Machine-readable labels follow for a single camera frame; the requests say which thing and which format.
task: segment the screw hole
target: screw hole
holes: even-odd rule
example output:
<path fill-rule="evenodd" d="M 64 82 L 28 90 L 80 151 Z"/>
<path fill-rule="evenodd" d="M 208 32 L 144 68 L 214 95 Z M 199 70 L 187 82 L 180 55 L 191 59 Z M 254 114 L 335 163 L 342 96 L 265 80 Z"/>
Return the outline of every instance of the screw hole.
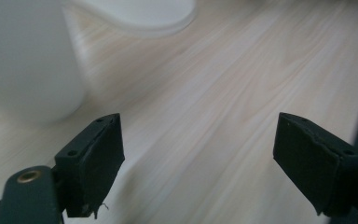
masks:
<path fill-rule="evenodd" d="M 37 179 L 42 173 L 40 171 L 28 171 L 17 178 L 17 182 L 25 184 Z"/>
<path fill-rule="evenodd" d="M 75 156 L 76 154 L 77 154 L 77 152 L 74 150 L 71 150 L 68 152 L 68 156 Z"/>
<path fill-rule="evenodd" d="M 350 155 L 350 156 L 354 155 L 354 152 L 350 151 L 350 150 L 345 150 L 344 153 L 347 154 L 347 155 Z"/>

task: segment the wooden floor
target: wooden floor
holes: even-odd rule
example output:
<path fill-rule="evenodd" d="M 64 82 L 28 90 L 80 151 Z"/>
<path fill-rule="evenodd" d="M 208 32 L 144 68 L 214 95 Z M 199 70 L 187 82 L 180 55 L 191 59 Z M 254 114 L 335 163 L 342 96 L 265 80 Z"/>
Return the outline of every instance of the wooden floor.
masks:
<path fill-rule="evenodd" d="M 49 126 L 0 112 L 6 179 L 121 113 L 126 161 L 99 218 L 66 223 L 324 223 L 272 159 L 280 111 L 351 142 L 358 1 L 199 0 L 181 33 L 142 39 L 68 5 L 88 96 Z"/>

